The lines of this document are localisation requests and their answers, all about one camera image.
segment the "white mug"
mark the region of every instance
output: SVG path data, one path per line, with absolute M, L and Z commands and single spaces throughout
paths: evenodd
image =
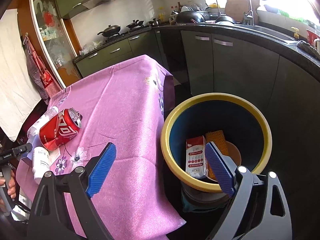
M 317 51 L 320 53 L 320 39 L 317 38 L 313 41 L 313 47 L 317 49 Z

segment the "red and white box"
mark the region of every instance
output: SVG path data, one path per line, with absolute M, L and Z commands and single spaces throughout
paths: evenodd
M 204 147 L 205 138 L 203 136 L 187 139 L 186 141 L 186 173 L 195 179 L 202 179 L 208 175 Z

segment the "yellow rim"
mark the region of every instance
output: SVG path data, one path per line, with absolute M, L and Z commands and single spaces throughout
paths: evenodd
M 205 191 L 205 192 L 221 193 L 222 190 L 218 184 L 203 182 L 186 174 L 185 171 L 183 171 L 175 162 L 172 156 L 172 153 L 170 151 L 170 145 L 169 145 L 170 131 L 174 122 L 179 117 L 179 115 L 187 108 L 195 104 L 198 104 L 204 101 L 209 101 L 209 100 L 229 101 L 237 105 L 240 105 L 246 110 L 248 110 L 260 124 L 262 133 L 263 133 L 264 147 L 263 147 L 263 153 L 260 158 L 260 161 L 258 165 L 253 169 L 252 173 L 260 174 L 262 170 L 265 168 L 265 166 L 267 165 L 271 155 L 272 137 L 271 137 L 271 130 L 268 125 L 268 122 L 263 116 L 263 114 L 258 110 L 258 108 L 256 108 L 253 104 L 251 104 L 247 100 L 244 100 L 243 98 L 240 98 L 234 95 L 229 95 L 224 93 L 202 94 L 202 95 L 189 98 L 188 100 L 182 102 L 180 105 L 178 105 L 176 108 L 172 110 L 172 112 L 169 114 L 169 116 L 165 120 L 164 126 L 161 131 L 161 149 L 167 165 L 169 166 L 173 174 L 175 174 L 181 181 L 183 181 L 190 187 L 193 187 L 195 189 Z

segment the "black countertop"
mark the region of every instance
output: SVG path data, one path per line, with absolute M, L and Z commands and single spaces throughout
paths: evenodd
M 195 31 L 195 32 L 204 32 L 204 33 L 214 33 L 224 36 L 233 37 L 239 40 L 244 40 L 263 48 L 269 49 L 281 57 L 284 57 L 296 65 L 300 66 L 303 70 L 308 72 L 311 76 L 313 76 L 318 82 L 320 82 L 320 61 L 313 58 L 311 55 L 307 54 L 303 50 L 299 49 L 296 44 L 286 44 L 280 42 L 276 39 L 272 39 L 268 36 L 256 34 L 250 32 L 250 30 L 239 29 L 233 26 L 225 26 L 225 25 L 210 25 L 210 24 L 194 24 L 194 25 L 184 25 L 184 26 L 172 26 L 172 25 L 163 25 L 153 28 L 145 28 L 140 29 L 126 35 L 120 36 L 118 39 L 112 40 L 110 42 L 105 43 L 104 45 L 96 48 L 95 50 L 87 53 L 83 56 L 76 57 L 73 62 L 76 63 L 81 59 L 84 59 L 87 56 L 90 56 L 97 52 L 100 49 L 103 49 L 106 46 L 109 46 L 115 42 L 127 39 L 131 36 L 144 33 L 150 30 L 162 30 L 162 29 L 170 29 L 170 30 L 185 30 L 185 31 Z

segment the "human hand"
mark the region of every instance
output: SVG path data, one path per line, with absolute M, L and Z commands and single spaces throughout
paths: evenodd
M 0 186 L 2 186 L 5 183 L 5 179 L 1 178 L 0 179 Z M 14 173 L 13 170 L 11 170 L 11 179 L 9 181 L 9 189 L 8 189 L 8 195 L 11 196 L 11 198 L 16 197 L 16 182 L 14 181 Z M 4 208 L 4 202 L 2 199 L 0 199 L 0 208 L 2 210 L 5 210 Z

